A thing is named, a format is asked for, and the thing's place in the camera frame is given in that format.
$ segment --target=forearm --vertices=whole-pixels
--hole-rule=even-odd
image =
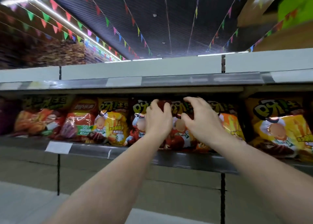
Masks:
[[[161,143],[157,136],[139,139],[76,190],[48,223],[124,223]]]
[[[286,223],[311,223],[313,178],[231,136],[214,146]]]

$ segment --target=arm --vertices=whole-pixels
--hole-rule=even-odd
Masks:
[[[47,224],[125,223],[160,144],[172,128],[171,107],[147,108],[146,134],[76,190]]]
[[[217,114],[201,98],[185,98],[194,107],[194,120],[183,114],[188,129],[201,142],[230,161],[272,205],[286,223],[312,223],[313,178],[249,146],[221,126]]]

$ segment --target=black ceiling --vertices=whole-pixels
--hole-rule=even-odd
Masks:
[[[227,40],[236,31],[237,17],[247,0],[199,0],[198,17],[194,21],[192,35],[197,0],[167,0],[168,20],[165,0],[125,0],[152,56],[148,55],[148,48],[144,47],[144,41],[141,42],[141,37],[138,37],[137,27],[132,25],[131,15],[126,14],[124,0],[94,1],[109,19],[109,27],[106,26],[104,15],[97,15],[95,4],[91,0],[88,2],[56,0],[60,6],[118,50],[126,59],[133,59],[134,56],[128,52],[128,47],[124,47],[124,41],[119,41],[119,36],[114,35],[113,26],[141,58],[220,53]],[[225,18],[224,30],[222,28],[219,30],[218,38],[214,39],[211,50],[206,52],[233,1],[231,18],[228,16]],[[239,28],[238,37],[234,37],[233,44],[225,47],[225,52],[248,49],[271,27],[272,24]]]

